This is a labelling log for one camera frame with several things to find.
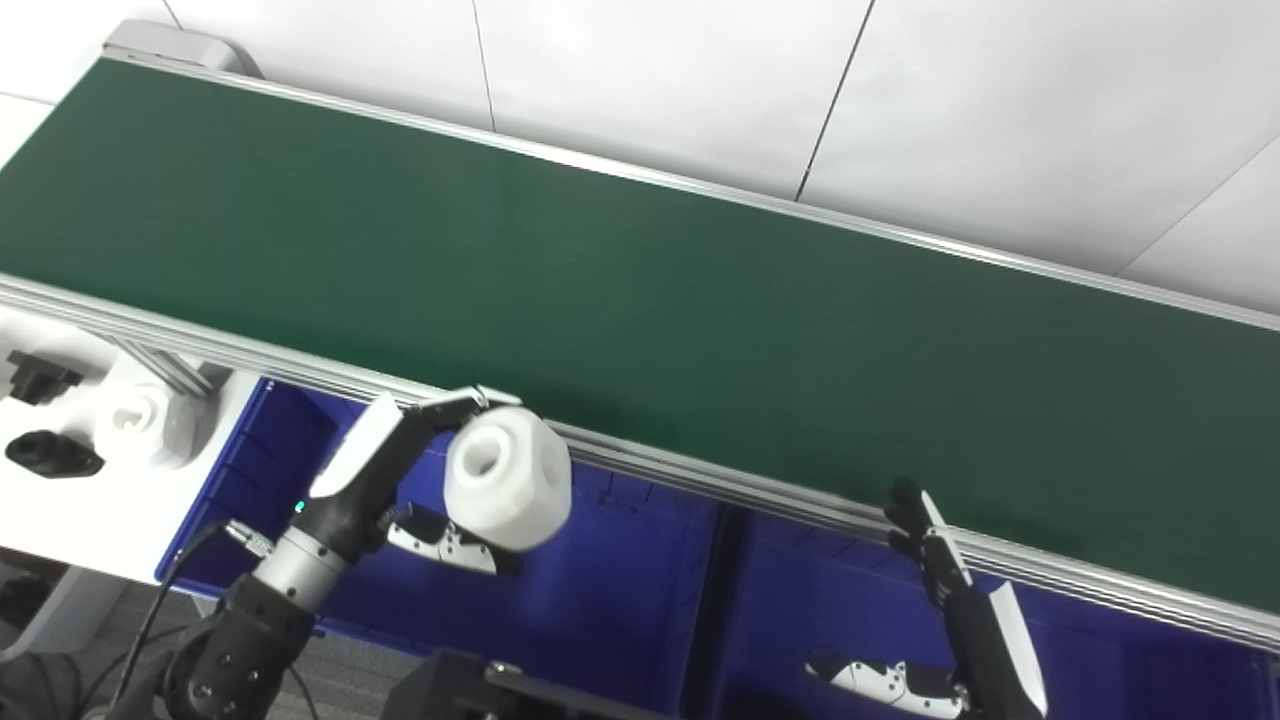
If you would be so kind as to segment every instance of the floor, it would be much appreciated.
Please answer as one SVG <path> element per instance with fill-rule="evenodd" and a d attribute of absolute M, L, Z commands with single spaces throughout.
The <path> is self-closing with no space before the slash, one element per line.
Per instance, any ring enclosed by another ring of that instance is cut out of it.
<path fill-rule="evenodd" d="M 81 682 L 90 683 L 113 659 L 125 652 L 155 597 L 156 588 L 131 584 L 102 623 L 97 635 L 82 651 L 72 655 L 79 669 Z M 200 618 L 195 603 L 180 594 L 169 597 L 160 610 L 152 634 L 189 624 Z M 160 641 L 143 655 L 161 651 L 169 641 Z M 0 710 L 0 720 L 70 720 L 69 698 L 76 694 L 77 680 L 70 665 L 61 656 L 41 656 L 49 673 L 50 685 L 58 697 L 58 712 L 50 706 L 37 665 L 31 657 L 20 657 L 0 665 L 0 692 L 22 701 L 41 715 L 23 717 L 12 708 Z M 392 685 L 408 674 L 417 659 L 356 642 L 338 635 L 312 639 L 296 667 L 311 691 L 316 710 L 323 720 L 365 720 L 381 714 L 381 706 Z M 88 705 L 92 708 L 109 700 L 115 675 L 102 684 Z M 292 679 L 285 679 L 268 720 L 310 720 L 310 712 Z"/>

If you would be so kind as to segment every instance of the blue bin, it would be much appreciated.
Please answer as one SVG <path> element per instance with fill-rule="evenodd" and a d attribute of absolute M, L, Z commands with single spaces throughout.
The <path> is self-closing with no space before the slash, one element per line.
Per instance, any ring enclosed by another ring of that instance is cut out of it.
<path fill-rule="evenodd" d="M 227 518 L 282 533 L 361 410 L 264 380 L 170 551 Z M 443 510 L 449 439 L 410 473 L 402 502 Z M 573 502 L 518 578 L 385 547 L 347 574 L 320 626 L 417 655 L 454 647 L 694 720 L 909 717 L 805 674 L 815 647 L 952 665 L 919 570 L 884 546 L 584 465 Z M 215 541 L 178 587 L 216 596 L 255 562 Z M 1280 717 L 1260 651 L 1034 588 L 1018 596 L 1052 720 Z"/>
<path fill-rule="evenodd" d="M 361 409 L 264 382 L 173 548 L 204 523 L 232 516 L 273 536 L 283 532 Z M 401 502 L 443 511 L 448 441 L 438 438 L 408 474 Z M 384 547 L 346 575 L 319 624 L 417 655 L 438 647 L 476 652 L 539 678 L 678 712 L 719 505 L 582 465 L 573 466 L 573 503 L 564 528 L 525 553 L 518 577 L 480 575 Z M 177 585 L 216 596 L 255 559 L 219 541 L 188 565 Z"/>
<path fill-rule="evenodd" d="M 951 667 L 919 570 L 890 548 L 750 514 L 710 688 L 717 719 L 905 720 L 804 671 L 814 647 Z M 975 575 L 993 589 L 1000 580 Z M 1016 587 L 1052 720 L 1262 720 L 1266 653 L 1056 593 Z"/>

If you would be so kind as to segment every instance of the black cable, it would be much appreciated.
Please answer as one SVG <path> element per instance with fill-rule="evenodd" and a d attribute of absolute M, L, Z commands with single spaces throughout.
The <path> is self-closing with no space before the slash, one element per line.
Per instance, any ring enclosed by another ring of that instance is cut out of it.
<path fill-rule="evenodd" d="M 169 588 L 173 587 L 174 580 L 178 579 L 178 571 L 182 566 L 187 564 L 187 560 L 200 550 L 210 538 L 216 536 L 227 527 L 227 523 L 210 523 L 198 530 L 196 536 L 191 539 L 187 547 L 179 550 L 174 555 L 173 562 L 169 564 L 169 569 L 164 573 L 164 579 L 160 582 L 160 591 L 156 593 L 154 601 L 151 601 L 151 607 L 147 609 L 147 616 L 142 620 L 142 626 L 138 628 L 138 635 L 133 638 L 133 646 L 129 648 L 129 655 L 124 660 L 124 670 L 120 671 L 120 680 L 115 685 L 115 693 L 111 694 L 110 710 L 115 710 L 115 703 L 120 702 L 120 696 L 124 694 L 125 688 L 129 687 L 129 679 L 133 676 L 133 667 L 138 664 L 138 655 L 142 653 L 142 646 L 147 642 L 147 633 L 151 632 L 151 624 L 155 623 L 156 615 L 160 612 L 160 603 L 164 602 L 166 594 L 169 594 Z"/>
<path fill-rule="evenodd" d="M 186 629 L 187 629 L 187 625 L 180 625 L 178 628 L 169 628 L 168 630 L 165 630 L 163 633 L 156 633 L 156 634 L 151 635 L 150 638 L 147 638 L 146 644 L 150 646 L 152 643 L 160 642 L 164 638 L 168 638 L 170 635 L 180 633 L 180 632 L 183 632 Z M 124 651 L 120 655 L 116 655 L 115 659 L 111 660 L 110 662 L 108 662 L 106 667 L 102 669 L 102 671 L 99 673 L 96 678 L 93 678 L 93 682 L 88 684 L 88 691 L 84 692 L 83 696 L 78 696 L 79 702 L 76 705 L 76 712 L 72 715 L 72 720 L 78 720 L 79 717 L 84 716 L 84 712 L 88 711 L 88 703 L 93 702 L 93 694 L 97 692 L 97 689 L 100 687 L 102 687 L 102 683 L 105 683 L 106 679 L 111 675 L 111 670 L 115 670 L 116 667 L 119 667 L 120 662 L 124 662 L 124 659 L 128 655 L 129 655 L 128 651 Z"/>
<path fill-rule="evenodd" d="M 54 679 L 49 674 L 49 665 L 45 665 L 45 659 L 33 653 L 26 653 L 31 659 L 31 664 L 36 666 L 36 671 L 40 674 L 41 682 L 45 684 L 45 697 L 49 698 L 49 708 L 54 711 L 52 720 L 61 720 L 63 714 L 58 711 L 58 693 L 54 691 Z"/>
<path fill-rule="evenodd" d="M 22 698 L 9 694 L 9 691 L 4 688 L 0 688 L 0 706 L 4 706 L 5 712 L 17 715 L 18 720 L 40 720 L 38 712 L 32 712 L 22 703 Z"/>
<path fill-rule="evenodd" d="M 302 700 L 307 701 L 307 710 L 311 711 L 311 720 L 320 720 L 320 712 L 316 710 L 316 701 L 311 698 L 311 691 L 307 689 L 307 684 L 302 682 L 302 675 L 289 665 L 289 674 L 298 683 L 298 689 L 302 691 Z"/>

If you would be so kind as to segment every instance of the black plastic part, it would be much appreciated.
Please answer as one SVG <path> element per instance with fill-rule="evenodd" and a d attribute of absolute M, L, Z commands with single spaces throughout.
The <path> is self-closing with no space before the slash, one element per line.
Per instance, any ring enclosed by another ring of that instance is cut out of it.
<path fill-rule="evenodd" d="M 26 630 L 49 600 L 54 585 L 36 575 L 19 575 L 0 585 L 0 620 L 17 630 Z"/>
<path fill-rule="evenodd" d="M 937 697 L 947 701 L 956 697 L 950 670 L 916 662 L 906 664 L 906 689 L 919 697 Z"/>
<path fill-rule="evenodd" d="M 650 710 L 581 693 L 475 655 L 442 650 L 392 688 L 381 720 L 668 720 Z"/>
<path fill-rule="evenodd" d="M 471 720 L 515 717 L 517 698 L 484 680 L 475 655 L 442 650 L 392 688 L 381 720 Z"/>
<path fill-rule="evenodd" d="M 805 665 L 822 682 L 829 683 L 841 670 L 852 665 L 854 660 L 829 650 L 812 650 Z"/>
<path fill-rule="evenodd" d="M 255 720 L 275 701 L 284 673 L 306 647 L 315 618 L 244 575 L 224 596 L 207 632 L 188 638 L 170 670 L 165 703 L 178 720 Z"/>
<path fill-rule="evenodd" d="M 52 360 L 28 355 L 20 350 L 10 352 L 9 361 L 18 366 L 9 379 L 13 383 L 9 397 L 20 400 L 27 405 L 49 402 L 67 388 L 78 386 L 84 380 L 84 375 L 70 368 L 59 365 Z"/>
<path fill-rule="evenodd" d="M 87 478 L 104 464 L 91 448 L 52 430 L 35 430 L 14 438 L 4 455 L 45 478 Z"/>

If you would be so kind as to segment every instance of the white object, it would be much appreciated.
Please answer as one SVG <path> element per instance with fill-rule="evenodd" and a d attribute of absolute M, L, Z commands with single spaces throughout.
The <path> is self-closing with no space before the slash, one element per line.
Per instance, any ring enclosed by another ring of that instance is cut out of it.
<path fill-rule="evenodd" d="M 342 436 L 342 443 L 311 483 L 311 497 L 328 497 L 347 487 L 403 416 L 404 413 L 396 405 L 396 398 L 389 392 L 374 398 L 360 418 L 356 418 L 347 434 Z"/>
<path fill-rule="evenodd" d="M 91 438 L 106 387 L 155 382 L 150 370 L 84 331 L 0 307 L 0 356 L 14 348 L 76 359 L 93 370 L 83 383 L 47 405 L 33 407 L 0 397 L 0 437 L 5 438 L 32 429 Z M 99 378 L 108 368 L 108 374 Z M 201 433 L 209 437 L 200 454 L 177 470 L 108 462 L 96 475 L 51 483 L 0 457 L 0 546 L 155 584 L 156 565 L 200 495 L 259 379 L 250 373 L 232 373 L 218 401 L 209 406 Z M 50 523 L 49 512 L 33 509 L 56 509 L 58 521 Z M 138 521 L 122 532 L 122 518 Z"/>
<path fill-rule="evenodd" d="M 164 23 L 124 20 L 111 32 L 104 46 L 143 55 L 159 55 L 214 70 L 251 74 L 246 72 L 239 55 L 227 42 Z"/>
<path fill-rule="evenodd" d="M 160 469 L 191 460 L 204 402 L 159 383 L 127 386 L 106 397 L 93 425 L 93 451 L 102 460 Z"/>
<path fill-rule="evenodd" d="M 564 524 L 571 503 L 568 446 L 525 407 L 485 413 L 449 443 L 444 507 L 489 542 L 538 546 Z"/>
<path fill-rule="evenodd" d="M 20 573 L 0 564 L 0 583 Z M 31 623 L 14 637 L 9 625 L 0 623 L 0 662 L 26 652 L 76 652 L 97 633 L 115 600 L 128 580 L 104 575 L 84 568 L 68 568 Z"/>

